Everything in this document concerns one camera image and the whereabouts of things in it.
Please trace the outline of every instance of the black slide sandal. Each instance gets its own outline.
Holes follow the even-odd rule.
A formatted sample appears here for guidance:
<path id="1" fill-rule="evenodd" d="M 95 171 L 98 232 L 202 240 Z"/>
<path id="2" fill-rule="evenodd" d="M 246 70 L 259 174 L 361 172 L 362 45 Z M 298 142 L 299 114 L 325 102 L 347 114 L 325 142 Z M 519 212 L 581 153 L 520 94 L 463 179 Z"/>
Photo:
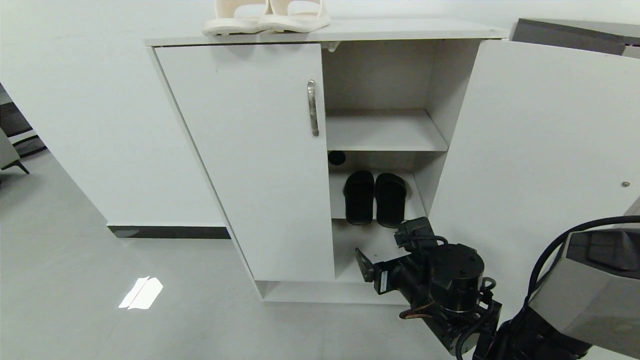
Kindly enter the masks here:
<path id="1" fill-rule="evenodd" d="M 365 170 L 354 172 L 344 184 L 345 216 L 351 225 L 373 221 L 373 175 Z"/>
<path id="2" fill-rule="evenodd" d="M 404 221 L 406 184 L 402 177 L 385 172 L 376 179 L 376 218 L 384 227 L 397 228 Z"/>

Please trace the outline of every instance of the cabinet door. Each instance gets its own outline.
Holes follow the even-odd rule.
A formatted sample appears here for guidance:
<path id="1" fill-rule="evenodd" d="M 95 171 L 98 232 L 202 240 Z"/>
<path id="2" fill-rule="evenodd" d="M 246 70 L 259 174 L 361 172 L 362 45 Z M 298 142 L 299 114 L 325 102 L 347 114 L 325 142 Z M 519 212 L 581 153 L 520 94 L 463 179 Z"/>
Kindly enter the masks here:
<path id="1" fill-rule="evenodd" d="M 640 194 L 639 99 L 637 59 L 480 45 L 430 217 L 484 257 L 506 316 L 556 236 Z"/>
<path id="2" fill-rule="evenodd" d="M 156 51 L 253 277 L 334 279 L 320 45 Z"/>

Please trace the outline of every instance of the chair leg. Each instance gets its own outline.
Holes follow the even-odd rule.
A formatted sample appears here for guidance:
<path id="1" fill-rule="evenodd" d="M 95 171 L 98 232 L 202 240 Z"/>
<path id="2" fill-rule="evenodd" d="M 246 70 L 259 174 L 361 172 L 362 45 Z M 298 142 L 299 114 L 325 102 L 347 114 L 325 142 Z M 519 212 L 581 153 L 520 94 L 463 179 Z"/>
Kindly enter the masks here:
<path id="1" fill-rule="evenodd" d="M 2 170 L 10 167 L 19 167 L 20 169 L 22 169 L 22 171 L 24 171 L 25 174 L 29 174 L 29 170 L 27 170 L 27 168 L 24 167 L 24 165 L 20 162 L 20 160 L 16 160 L 13 163 L 8 164 L 7 166 L 3 167 Z"/>

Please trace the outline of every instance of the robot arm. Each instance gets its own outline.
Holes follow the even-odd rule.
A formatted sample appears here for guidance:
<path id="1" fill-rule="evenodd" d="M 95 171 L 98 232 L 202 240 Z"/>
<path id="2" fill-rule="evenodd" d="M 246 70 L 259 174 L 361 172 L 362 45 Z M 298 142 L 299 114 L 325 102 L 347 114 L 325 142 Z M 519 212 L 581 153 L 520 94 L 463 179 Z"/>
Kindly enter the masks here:
<path id="1" fill-rule="evenodd" d="M 522 310 L 499 330 L 502 305 L 492 298 L 495 281 L 483 277 L 482 258 L 436 236 L 427 218 L 403 223 L 394 235 L 408 255 L 373 264 L 356 249 L 356 258 L 378 294 L 403 294 L 411 309 L 401 318 L 421 318 L 458 359 L 474 345 L 474 360 L 579 359 L 592 345 L 640 358 L 640 231 L 585 231 L 629 222 L 640 217 L 596 220 L 558 237 L 534 267 Z"/>

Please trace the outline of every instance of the cabinet top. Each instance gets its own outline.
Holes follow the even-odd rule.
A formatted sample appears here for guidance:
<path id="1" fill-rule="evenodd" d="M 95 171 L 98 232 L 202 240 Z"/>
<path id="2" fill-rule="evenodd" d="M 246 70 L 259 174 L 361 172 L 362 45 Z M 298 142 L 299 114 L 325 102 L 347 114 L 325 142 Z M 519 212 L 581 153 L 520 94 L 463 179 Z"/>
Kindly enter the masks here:
<path id="1" fill-rule="evenodd" d="M 332 19 L 312 33 L 237 34 L 215 37 L 145 39 L 146 46 L 260 44 L 354 40 L 418 40 L 441 38 L 507 38 L 509 30 L 455 19 Z"/>

